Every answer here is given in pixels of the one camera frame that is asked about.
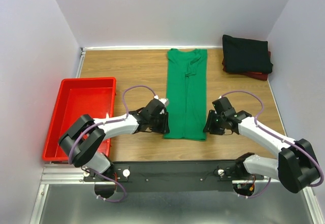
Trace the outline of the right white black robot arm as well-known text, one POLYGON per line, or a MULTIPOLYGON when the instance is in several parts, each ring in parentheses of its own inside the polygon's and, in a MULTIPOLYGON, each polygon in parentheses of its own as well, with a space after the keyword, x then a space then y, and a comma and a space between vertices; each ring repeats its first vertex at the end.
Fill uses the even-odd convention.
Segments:
POLYGON ((324 173, 309 141, 289 138, 263 125, 248 112, 237 112, 227 97, 219 97, 212 105, 204 132, 224 135, 229 130, 253 140, 273 155, 273 158, 266 158, 246 153, 237 158, 229 170, 218 169, 220 177, 266 176, 278 180, 295 194, 305 187, 316 187, 324 182, 324 173))

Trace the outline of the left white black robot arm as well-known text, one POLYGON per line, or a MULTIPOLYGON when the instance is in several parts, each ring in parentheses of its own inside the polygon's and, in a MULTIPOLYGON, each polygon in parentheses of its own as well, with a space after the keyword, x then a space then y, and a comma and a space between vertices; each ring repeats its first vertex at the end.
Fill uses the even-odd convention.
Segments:
POLYGON ((155 96, 147 106, 122 116, 94 119, 88 114, 82 115, 60 137, 58 145, 68 156, 70 165, 90 168, 100 180, 109 180, 113 163, 98 151, 101 143, 119 135, 139 132, 169 133, 168 103, 168 99, 155 96))

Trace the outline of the green t-shirt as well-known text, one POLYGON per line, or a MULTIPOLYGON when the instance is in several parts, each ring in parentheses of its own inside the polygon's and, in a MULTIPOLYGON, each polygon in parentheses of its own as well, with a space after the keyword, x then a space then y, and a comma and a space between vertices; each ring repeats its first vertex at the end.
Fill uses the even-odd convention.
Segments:
POLYGON ((208 51, 170 49, 167 59, 170 132, 164 138, 205 141, 208 51))

